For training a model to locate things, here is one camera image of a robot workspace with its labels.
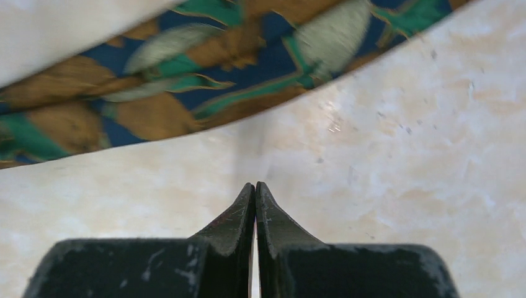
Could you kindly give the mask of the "brown blue floral tie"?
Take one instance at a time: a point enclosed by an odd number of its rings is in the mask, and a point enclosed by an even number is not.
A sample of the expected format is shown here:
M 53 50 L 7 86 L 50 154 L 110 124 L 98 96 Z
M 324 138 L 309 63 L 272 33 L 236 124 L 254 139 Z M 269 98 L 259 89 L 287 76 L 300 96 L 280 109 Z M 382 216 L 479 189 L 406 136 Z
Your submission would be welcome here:
M 1 89 L 1 167 L 180 137 L 376 59 L 463 1 L 185 1 Z

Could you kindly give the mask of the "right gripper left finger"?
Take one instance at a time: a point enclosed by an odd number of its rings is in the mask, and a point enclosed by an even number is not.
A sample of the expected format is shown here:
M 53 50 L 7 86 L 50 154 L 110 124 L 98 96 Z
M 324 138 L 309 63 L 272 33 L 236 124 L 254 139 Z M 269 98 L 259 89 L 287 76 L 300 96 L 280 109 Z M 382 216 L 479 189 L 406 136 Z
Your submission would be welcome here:
M 77 238 L 54 244 L 24 297 L 250 297 L 255 188 L 189 238 Z

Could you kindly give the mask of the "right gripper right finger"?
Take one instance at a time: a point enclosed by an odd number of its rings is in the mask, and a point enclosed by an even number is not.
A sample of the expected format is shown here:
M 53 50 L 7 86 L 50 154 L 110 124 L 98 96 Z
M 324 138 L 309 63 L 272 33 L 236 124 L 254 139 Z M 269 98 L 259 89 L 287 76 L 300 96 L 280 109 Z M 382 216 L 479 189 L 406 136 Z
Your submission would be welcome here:
M 443 259 L 413 244 L 324 243 L 255 189 L 262 297 L 458 297 Z

